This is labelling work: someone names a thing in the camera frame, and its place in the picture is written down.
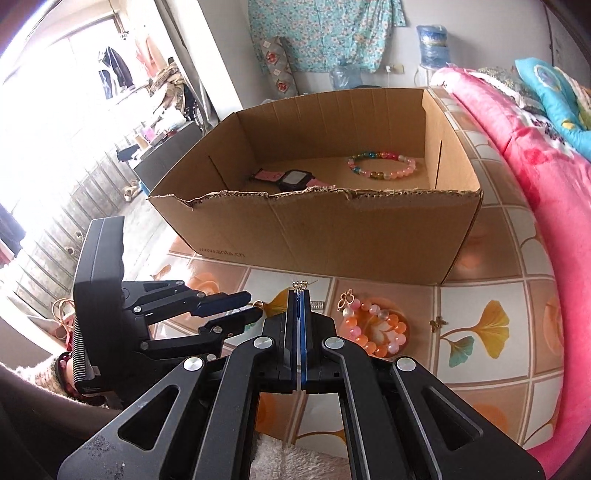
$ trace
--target blue pillow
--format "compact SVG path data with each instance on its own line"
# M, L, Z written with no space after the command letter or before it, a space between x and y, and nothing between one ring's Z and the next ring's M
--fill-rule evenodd
M522 80L534 90L556 130L582 156L591 161L591 131L579 119L573 88L552 65L539 59L516 60Z

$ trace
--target cardboard box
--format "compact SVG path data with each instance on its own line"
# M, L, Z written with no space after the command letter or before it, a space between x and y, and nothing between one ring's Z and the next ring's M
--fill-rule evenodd
M417 159L398 180L353 174L347 157ZM392 160L362 160L395 170ZM260 168L336 187L279 193ZM235 113L163 178L150 201L199 254L282 270L421 285L446 278L482 202L466 152L423 89L355 89Z

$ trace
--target box flap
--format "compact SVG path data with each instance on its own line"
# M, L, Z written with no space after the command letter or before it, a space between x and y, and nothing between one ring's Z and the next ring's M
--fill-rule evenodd
M467 235L480 194L319 188L280 195L223 192L192 202L171 196L151 201L197 253L210 258L437 284Z

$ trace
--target knit sleeve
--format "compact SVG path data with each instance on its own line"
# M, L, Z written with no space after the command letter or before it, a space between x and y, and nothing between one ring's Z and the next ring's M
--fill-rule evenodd
M27 380L29 383L69 398L69 395L61 387L56 371L57 359L59 357L61 355L51 356L34 367L18 367L15 372L19 377Z

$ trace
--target floral curtain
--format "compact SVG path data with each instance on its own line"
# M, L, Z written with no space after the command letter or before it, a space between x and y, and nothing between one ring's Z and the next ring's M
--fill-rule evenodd
M283 37L299 72L328 72L341 57L375 72L392 27L406 26L401 0L249 0L248 12L257 52Z

